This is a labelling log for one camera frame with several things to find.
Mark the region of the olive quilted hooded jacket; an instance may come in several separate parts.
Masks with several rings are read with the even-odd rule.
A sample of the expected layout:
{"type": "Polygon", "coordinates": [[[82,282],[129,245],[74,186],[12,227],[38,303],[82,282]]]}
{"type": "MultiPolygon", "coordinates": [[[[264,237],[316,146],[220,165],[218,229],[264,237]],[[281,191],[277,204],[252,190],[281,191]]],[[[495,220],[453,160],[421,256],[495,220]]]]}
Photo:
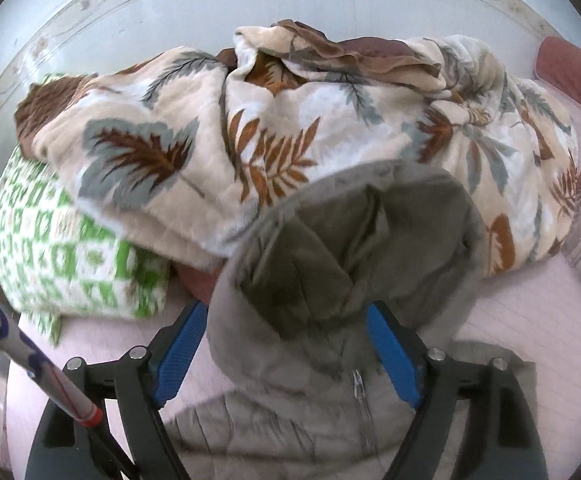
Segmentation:
{"type": "Polygon", "coordinates": [[[484,230],[447,171],[373,162],[312,183],[259,219],[211,297],[207,337],[232,390],[176,415],[194,479],[386,479],[415,411],[369,339],[383,301],[428,348],[476,366],[435,477],[543,479],[530,364],[455,334],[483,277],[484,230]]]}

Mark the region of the maroon pillow under blanket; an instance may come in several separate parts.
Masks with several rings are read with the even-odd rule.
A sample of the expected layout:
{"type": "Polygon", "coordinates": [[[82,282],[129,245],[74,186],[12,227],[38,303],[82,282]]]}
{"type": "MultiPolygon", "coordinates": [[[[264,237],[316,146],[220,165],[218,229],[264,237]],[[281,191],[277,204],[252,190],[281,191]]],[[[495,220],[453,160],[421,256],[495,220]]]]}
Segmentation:
{"type": "Polygon", "coordinates": [[[192,266],[185,266],[182,263],[174,263],[173,268],[176,275],[188,292],[197,300],[209,306],[214,289],[217,286],[225,263],[222,262],[217,269],[212,271],[202,271],[192,266]]]}

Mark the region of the pink quilted mattress cover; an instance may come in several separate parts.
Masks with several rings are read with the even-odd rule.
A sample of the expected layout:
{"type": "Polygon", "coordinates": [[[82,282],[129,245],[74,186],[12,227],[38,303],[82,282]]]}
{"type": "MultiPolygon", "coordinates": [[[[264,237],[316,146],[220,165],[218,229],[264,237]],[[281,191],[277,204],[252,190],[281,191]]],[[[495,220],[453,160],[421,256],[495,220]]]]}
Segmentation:
{"type": "MultiPolygon", "coordinates": [[[[28,321],[21,329],[53,360],[73,356],[89,363],[120,358],[147,344],[171,324],[187,303],[177,281],[167,307],[145,320],[67,318],[58,346],[28,321]]],[[[581,284],[563,256],[556,256],[485,281],[458,339],[498,344],[532,362],[537,370],[537,430],[548,474],[568,479],[581,464],[581,284]]]]}

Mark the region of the green white patterned pillow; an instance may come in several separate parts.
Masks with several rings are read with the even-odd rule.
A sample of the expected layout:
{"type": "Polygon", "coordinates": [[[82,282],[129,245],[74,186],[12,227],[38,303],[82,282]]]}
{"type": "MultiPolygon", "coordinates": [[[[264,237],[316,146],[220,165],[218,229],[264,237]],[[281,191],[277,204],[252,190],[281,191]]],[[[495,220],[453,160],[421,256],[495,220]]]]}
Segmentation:
{"type": "Polygon", "coordinates": [[[160,313],[169,274],[166,259],[82,214],[49,166],[13,151],[0,177],[0,285],[50,344],[67,316],[160,313]]]}

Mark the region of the leaf print fleece blanket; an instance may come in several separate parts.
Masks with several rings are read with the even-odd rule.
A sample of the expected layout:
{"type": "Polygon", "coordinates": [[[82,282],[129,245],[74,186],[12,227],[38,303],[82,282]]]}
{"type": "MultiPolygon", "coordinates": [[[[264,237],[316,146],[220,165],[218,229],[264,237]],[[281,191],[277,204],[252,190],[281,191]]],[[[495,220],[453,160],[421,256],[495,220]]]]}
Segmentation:
{"type": "Polygon", "coordinates": [[[380,159],[447,170],[466,188],[492,275],[555,254],[575,218],[567,110],[461,35],[333,42],[290,20],[243,26],[217,55],[177,47],[34,84],[15,124],[21,153],[81,211],[198,269],[283,198],[380,159]]]}

